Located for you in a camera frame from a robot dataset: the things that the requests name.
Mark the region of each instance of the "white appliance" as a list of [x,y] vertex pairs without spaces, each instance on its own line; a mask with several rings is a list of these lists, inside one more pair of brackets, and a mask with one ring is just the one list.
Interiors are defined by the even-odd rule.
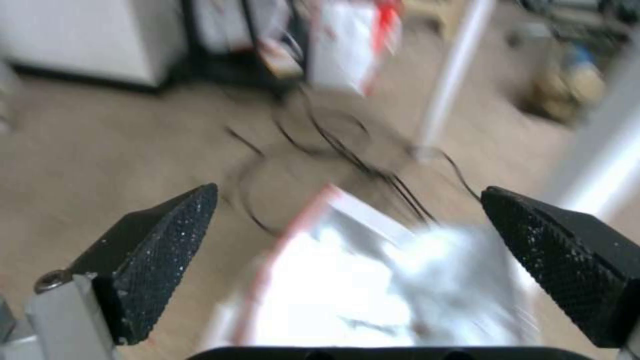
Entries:
[[0,0],[0,42],[14,64],[153,87],[186,52],[177,0]]

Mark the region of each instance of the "bag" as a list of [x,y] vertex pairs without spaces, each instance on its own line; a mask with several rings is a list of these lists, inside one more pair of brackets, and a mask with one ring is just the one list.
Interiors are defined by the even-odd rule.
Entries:
[[312,9],[309,81],[367,95],[399,45],[400,1],[317,0]]

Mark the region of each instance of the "beige carpet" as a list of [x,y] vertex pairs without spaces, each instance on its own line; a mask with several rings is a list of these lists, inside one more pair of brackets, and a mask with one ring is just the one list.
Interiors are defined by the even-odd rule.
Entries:
[[[523,115],[510,103],[527,86],[542,53],[539,45],[519,51],[505,45],[505,30],[524,18],[515,6],[499,6],[442,138],[442,148],[478,190],[497,184],[534,193],[572,137],[569,129]],[[370,98],[320,95],[316,102],[365,117],[372,129],[365,155],[401,171],[441,221],[478,224],[486,221],[481,209],[446,163],[419,165],[403,154],[444,51],[427,26],[411,21],[400,53],[385,65]],[[153,97],[34,78],[24,84],[17,128],[0,139],[0,293],[16,312],[39,275],[69,264],[125,212],[202,183],[233,189],[233,180],[224,184],[225,177],[251,152],[225,134],[225,125],[263,147],[283,143],[270,123],[268,103],[256,94],[189,85]],[[309,137],[305,121],[294,117],[287,124],[318,142]],[[386,134],[385,127],[397,134]],[[270,224],[285,225],[327,181],[348,190],[363,181],[339,161],[284,152],[252,188],[256,212]],[[405,210],[385,200],[378,185],[361,191],[376,207],[411,222]],[[615,224],[640,238],[633,214],[633,207],[625,209]],[[221,201],[201,251],[151,339],[123,348],[126,358],[188,356],[214,303],[273,242],[236,200]],[[545,295],[539,308],[546,343],[612,358],[612,352],[589,345]]]

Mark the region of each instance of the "white pole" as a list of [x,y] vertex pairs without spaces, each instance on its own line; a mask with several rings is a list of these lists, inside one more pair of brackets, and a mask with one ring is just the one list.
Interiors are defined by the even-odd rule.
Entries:
[[496,0],[470,0],[458,35],[447,54],[440,77],[424,112],[417,144],[418,150],[421,147],[432,146],[437,141],[480,38],[489,23],[495,3]]

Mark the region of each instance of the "furniture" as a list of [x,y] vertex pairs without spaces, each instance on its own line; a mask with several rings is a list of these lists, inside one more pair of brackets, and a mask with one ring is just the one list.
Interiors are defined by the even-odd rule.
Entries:
[[[198,34],[194,0],[181,0],[188,52],[177,65],[178,77],[258,88],[281,97],[287,91],[296,88],[305,77],[302,75],[279,78],[267,68],[259,54],[259,39],[250,2],[239,1],[242,4],[244,19],[251,38],[251,47],[246,51],[213,54],[205,48]],[[300,60],[300,66],[304,71],[307,67],[308,27],[296,9],[296,2],[294,0],[287,0],[287,2],[292,13],[288,33],[302,49],[303,57]]]
[[186,50],[173,0],[0,0],[0,41],[17,70],[157,90]]

